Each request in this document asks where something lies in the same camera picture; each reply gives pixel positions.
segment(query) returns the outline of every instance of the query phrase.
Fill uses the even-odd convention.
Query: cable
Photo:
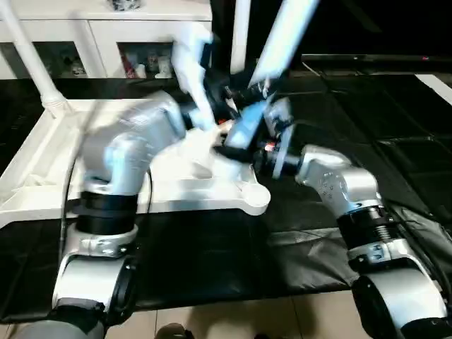
[[[148,202],[148,212],[147,212],[147,214],[149,214],[149,212],[150,212],[150,204],[153,201],[153,175],[150,172],[150,167],[148,168],[146,173],[148,174],[148,178],[149,178],[149,202]]]

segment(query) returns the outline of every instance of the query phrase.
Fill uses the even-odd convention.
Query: white tray
[[[69,100],[75,113],[65,117],[45,110],[0,177],[0,228],[13,221],[59,218],[68,163],[88,112],[99,112],[95,129],[142,101]],[[210,151],[217,137],[218,131],[190,130],[184,140],[153,160],[151,213],[222,208],[239,208],[250,215],[265,212],[270,193],[256,181],[251,166]],[[79,195],[82,166],[76,164],[69,198]],[[149,188],[145,179],[138,213],[147,210]]]

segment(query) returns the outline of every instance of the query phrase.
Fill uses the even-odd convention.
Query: metal spring
[[[375,230],[381,241],[389,242],[392,239],[392,236],[389,233],[389,230],[386,225],[376,226]]]

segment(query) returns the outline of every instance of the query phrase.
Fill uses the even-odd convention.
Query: black mat
[[[18,126],[17,133],[3,129],[0,134],[10,153],[42,112],[27,81],[11,84],[15,88],[3,85],[8,90],[0,94],[9,107],[3,117]],[[68,98],[88,98],[90,93],[101,98],[143,97],[159,88],[179,95],[171,81],[56,84]],[[343,152],[376,175],[385,198],[421,214],[432,212],[433,218],[447,224],[452,207],[446,198],[452,189],[444,177],[451,175],[452,131],[447,131],[446,118],[452,107],[427,86],[414,76],[300,78],[288,80],[280,95],[290,98],[300,121],[294,145],[310,142]],[[416,97],[416,105],[410,97]],[[426,109],[434,123],[421,114]],[[9,160],[2,156],[0,165]],[[276,182],[260,177],[259,181],[272,194],[267,212],[260,217],[215,210],[139,218],[145,258],[139,309],[348,288],[356,275],[347,266],[335,220],[316,193],[292,178]],[[452,273],[448,265],[452,246],[444,230],[406,209],[401,212],[417,222],[416,228]],[[0,230],[4,273],[0,288],[8,291],[0,296],[2,322],[36,320],[49,311],[58,234],[58,220],[15,222]]]

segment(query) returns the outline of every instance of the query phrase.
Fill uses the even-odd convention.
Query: floor tile
[[[110,328],[106,339],[153,339],[156,316],[156,311],[135,312],[122,325]]]
[[[159,310],[157,329],[169,323],[182,324],[195,339],[253,339],[258,333],[301,339],[290,298]]]
[[[303,339],[369,339],[351,291],[293,297]]]

